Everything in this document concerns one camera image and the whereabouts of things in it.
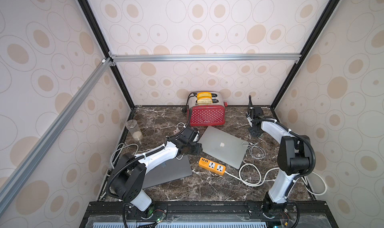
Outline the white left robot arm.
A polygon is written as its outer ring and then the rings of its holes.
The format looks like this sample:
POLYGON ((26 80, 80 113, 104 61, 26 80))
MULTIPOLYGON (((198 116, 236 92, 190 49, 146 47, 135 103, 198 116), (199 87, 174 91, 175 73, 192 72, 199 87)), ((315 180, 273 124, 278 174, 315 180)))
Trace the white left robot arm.
POLYGON ((108 196, 133 205, 143 213, 150 213, 152 199, 143 191, 148 172, 180 155, 198 155, 198 129, 185 127, 180 133, 166 137, 162 145, 138 155, 124 154, 109 176, 105 192, 108 196))

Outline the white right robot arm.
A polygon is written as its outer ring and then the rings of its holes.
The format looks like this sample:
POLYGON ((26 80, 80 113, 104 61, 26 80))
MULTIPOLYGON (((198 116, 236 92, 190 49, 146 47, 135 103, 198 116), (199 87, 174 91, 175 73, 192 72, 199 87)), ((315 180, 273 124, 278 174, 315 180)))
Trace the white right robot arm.
POLYGON ((277 158, 278 176, 265 195, 264 207, 281 207, 287 203, 294 183, 309 175, 315 168, 316 155, 310 138, 300 136, 272 117, 265 116, 263 110, 252 103, 248 105, 246 118, 252 136, 260 137, 262 133, 267 133, 280 144, 277 158))

